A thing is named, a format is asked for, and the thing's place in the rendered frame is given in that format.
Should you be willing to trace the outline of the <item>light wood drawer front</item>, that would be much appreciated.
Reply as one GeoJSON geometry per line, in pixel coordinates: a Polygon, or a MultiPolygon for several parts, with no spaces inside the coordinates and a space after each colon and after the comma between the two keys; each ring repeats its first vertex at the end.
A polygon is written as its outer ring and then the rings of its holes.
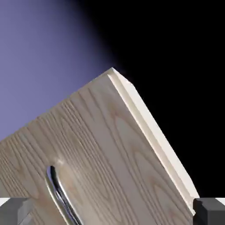
{"type": "Polygon", "coordinates": [[[106,72],[0,141],[0,197],[31,198],[34,225],[66,225],[45,182],[51,165],[83,225],[192,224],[106,72]]]}

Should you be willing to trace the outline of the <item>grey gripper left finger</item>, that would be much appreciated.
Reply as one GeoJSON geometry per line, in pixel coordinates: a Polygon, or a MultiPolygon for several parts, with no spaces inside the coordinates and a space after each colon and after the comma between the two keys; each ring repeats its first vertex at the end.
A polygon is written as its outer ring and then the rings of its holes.
{"type": "Polygon", "coordinates": [[[0,206],[0,225],[34,225],[32,200],[10,198],[0,206]]]}

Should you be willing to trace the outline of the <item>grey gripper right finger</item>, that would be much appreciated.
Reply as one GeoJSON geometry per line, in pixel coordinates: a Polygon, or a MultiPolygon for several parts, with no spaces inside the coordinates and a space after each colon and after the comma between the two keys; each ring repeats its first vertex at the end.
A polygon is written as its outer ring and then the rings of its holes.
{"type": "Polygon", "coordinates": [[[225,225],[225,205],[216,198],[195,198],[192,225],[225,225]]]}

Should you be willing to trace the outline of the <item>light wood cabinet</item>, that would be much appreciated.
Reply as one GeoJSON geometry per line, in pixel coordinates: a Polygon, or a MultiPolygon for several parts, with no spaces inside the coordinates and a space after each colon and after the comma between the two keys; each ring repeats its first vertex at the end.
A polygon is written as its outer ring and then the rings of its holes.
{"type": "Polygon", "coordinates": [[[106,74],[126,103],[127,108],[146,136],[189,210],[192,214],[195,214],[192,204],[193,200],[199,197],[199,194],[189,174],[143,102],[135,86],[114,68],[107,70],[106,74]]]}

